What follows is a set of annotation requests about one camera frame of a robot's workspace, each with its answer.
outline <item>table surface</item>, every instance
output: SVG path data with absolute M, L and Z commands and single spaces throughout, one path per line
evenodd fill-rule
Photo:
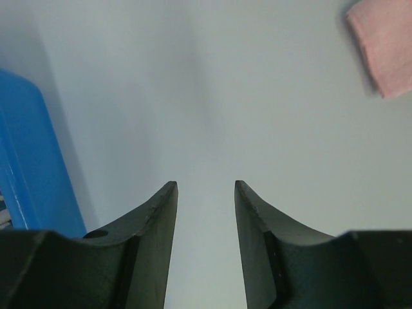
M 374 91 L 355 2 L 3 0 L 0 66 L 43 92 L 89 230 L 178 181 L 166 308 L 245 308 L 237 179 L 329 234 L 412 227 L 412 93 Z

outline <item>blue bin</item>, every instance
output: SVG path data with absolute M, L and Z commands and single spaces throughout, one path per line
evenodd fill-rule
M 85 235 L 41 92 L 4 70 L 0 70 L 0 191 L 15 228 Z

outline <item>pink cloth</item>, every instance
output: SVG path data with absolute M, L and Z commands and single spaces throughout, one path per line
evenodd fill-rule
M 380 94 L 412 90 L 412 0 L 362 0 L 347 18 Z

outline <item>pink fabric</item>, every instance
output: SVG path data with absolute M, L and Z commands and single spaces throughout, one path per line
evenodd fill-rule
M 412 90 L 412 0 L 362 0 L 347 17 L 380 94 Z

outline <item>white tabletop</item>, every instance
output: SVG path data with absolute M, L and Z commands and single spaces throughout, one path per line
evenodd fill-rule
M 234 181 L 330 234 L 412 227 L 412 93 L 382 100 L 350 0 L 2 0 L 88 229 L 180 190 L 166 308 L 245 308 Z

